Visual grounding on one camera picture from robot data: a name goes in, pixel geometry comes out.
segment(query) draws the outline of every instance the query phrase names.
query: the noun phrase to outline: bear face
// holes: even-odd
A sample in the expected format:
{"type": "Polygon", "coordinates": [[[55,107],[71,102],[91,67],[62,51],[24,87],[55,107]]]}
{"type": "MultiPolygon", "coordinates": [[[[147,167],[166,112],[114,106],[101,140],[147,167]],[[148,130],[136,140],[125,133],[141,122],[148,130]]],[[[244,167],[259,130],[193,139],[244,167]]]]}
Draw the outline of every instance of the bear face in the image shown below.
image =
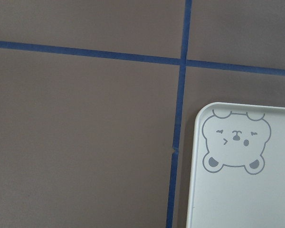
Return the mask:
{"type": "Polygon", "coordinates": [[[208,153],[203,166],[209,172],[218,172],[223,166],[244,167],[249,174],[260,173],[265,165],[262,153],[271,136],[269,123],[264,119],[252,119],[248,113],[233,113],[206,119],[202,134],[208,153]]]}

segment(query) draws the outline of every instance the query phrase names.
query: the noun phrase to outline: bear nose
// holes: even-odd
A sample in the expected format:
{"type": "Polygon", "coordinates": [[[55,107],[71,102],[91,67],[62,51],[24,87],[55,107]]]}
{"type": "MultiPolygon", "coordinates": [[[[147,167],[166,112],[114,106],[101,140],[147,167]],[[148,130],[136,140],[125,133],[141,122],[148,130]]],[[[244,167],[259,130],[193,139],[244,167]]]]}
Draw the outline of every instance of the bear nose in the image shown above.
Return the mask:
{"type": "Polygon", "coordinates": [[[236,133],[236,135],[235,136],[233,136],[233,140],[235,140],[235,141],[239,141],[241,138],[238,136],[238,133],[241,133],[242,134],[242,132],[241,131],[233,131],[232,133],[236,133]]]}

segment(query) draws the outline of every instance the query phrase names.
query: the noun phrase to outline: white plastic board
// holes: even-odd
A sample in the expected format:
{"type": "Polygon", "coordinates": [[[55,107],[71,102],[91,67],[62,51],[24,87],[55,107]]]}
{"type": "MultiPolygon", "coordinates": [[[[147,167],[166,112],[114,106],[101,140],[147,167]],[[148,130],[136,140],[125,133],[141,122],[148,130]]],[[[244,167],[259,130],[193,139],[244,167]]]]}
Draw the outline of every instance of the white plastic board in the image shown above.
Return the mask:
{"type": "Polygon", "coordinates": [[[187,228],[285,228],[285,108],[212,103],[199,112],[187,228]]]}

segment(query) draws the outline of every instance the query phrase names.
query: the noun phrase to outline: horizontal tape strip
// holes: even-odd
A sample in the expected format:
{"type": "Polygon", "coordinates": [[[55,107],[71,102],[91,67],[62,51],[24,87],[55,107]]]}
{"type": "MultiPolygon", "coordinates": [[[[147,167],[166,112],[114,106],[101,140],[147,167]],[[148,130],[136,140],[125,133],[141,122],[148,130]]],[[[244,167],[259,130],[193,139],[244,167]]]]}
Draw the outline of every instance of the horizontal tape strip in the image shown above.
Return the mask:
{"type": "Polygon", "coordinates": [[[169,64],[169,65],[180,64],[180,59],[178,58],[145,56],[137,54],[110,52],[110,51],[97,51],[97,50],[88,50],[88,49],[71,48],[71,47],[68,48],[56,47],[48,45],[25,44],[25,43],[6,42],[6,41],[0,41],[0,48],[25,50],[25,51],[38,51],[38,52],[47,52],[47,53],[65,54],[65,55],[74,55],[74,56],[130,60],[130,61],[147,62],[147,63],[169,64]]]}
{"type": "Polygon", "coordinates": [[[210,69],[219,69],[219,70],[232,70],[232,71],[242,71],[242,72],[257,73],[257,74],[285,76],[285,70],[257,67],[257,66],[243,66],[236,64],[215,63],[215,62],[206,62],[206,61],[197,61],[197,60],[187,60],[186,65],[188,67],[201,67],[201,68],[210,68],[210,69]]]}

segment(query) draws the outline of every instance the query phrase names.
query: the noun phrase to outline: blue tape line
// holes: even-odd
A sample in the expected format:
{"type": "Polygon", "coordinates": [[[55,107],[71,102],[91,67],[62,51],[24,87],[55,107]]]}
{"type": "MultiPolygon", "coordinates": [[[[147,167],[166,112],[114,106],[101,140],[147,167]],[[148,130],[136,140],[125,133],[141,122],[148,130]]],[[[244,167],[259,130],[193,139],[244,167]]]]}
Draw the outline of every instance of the blue tape line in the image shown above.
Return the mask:
{"type": "Polygon", "coordinates": [[[232,71],[242,71],[242,72],[257,73],[257,74],[285,76],[285,70],[257,67],[257,66],[243,66],[243,65],[214,63],[214,62],[197,61],[197,60],[187,60],[186,65],[188,67],[201,67],[201,68],[210,68],[210,69],[232,70],[232,71]]]}
{"type": "Polygon", "coordinates": [[[183,105],[184,88],[185,88],[186,59],[187,59],[188,42],[189,42],[191,7],[192,7],[192,0],[186,0],[184,23],[182,30],[181,53],[180,53],[181,61],[180,61],[180,70],[179,70],[179,83],[177,89],[175,124],[174,124],[174,134],[173,134],[173,148],[175,149],[175,152],[172,155],[172,161],[171,161],[166,228],[172,228],[172,223],[173,223],[175,186],[176,186],[177,164],[178,164],[178,155],[179,155],[178,149],[179,149],[180,135],[181,135],[182,105],[183,105]]]}
{"type": "Polygon", "coordinates": [[[130,61],[147,62],[147,63],[159,63],[159,64],[170,64],[170,65],[180,64],[180,59],[178,58],[145,56],[145,55],[127,54],[119,52],[110,52],[110,51],[96,51],[96,50],[79,49],[71,47],[68,48],[56,47],[48,45],[24,44],[24,43],[6,42],[6,41],[0,41],[0,48],[25,50],[25,51],[38,51],[38,52],[66,54],[66,55],[75,55],[75,56],[130,60],[130,61]]]}
{"type": "Polygon", "coordinates": [[[172,154],[172,160],[171,160],[170,187],[169,187],[169,197],[168,197],[169,200],[168,200],[166,228],[171,228],[173,222],[173,211],[174,211],[173,209],[174,209],[178,159],[179,159],[179,152],[178,150],[176,150],[172,154]]]}

